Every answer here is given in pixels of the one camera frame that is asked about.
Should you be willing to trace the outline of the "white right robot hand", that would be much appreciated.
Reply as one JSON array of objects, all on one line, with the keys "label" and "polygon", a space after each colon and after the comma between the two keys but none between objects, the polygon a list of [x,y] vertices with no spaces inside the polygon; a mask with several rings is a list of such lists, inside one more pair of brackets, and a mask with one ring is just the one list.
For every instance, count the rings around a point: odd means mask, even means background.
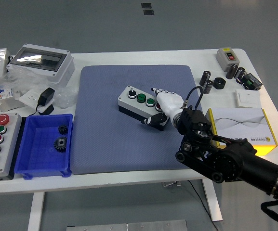
[{"label": "white right robot hand", "polygon": [[144,119],[141,123],[155,126],[165,122],[166,119],[170,119],[172,125],[176,127],[184,105],[183,98],[172,91],[157,88],[152,88],[151,90],[156,94],[156,99],[162,112]]}]

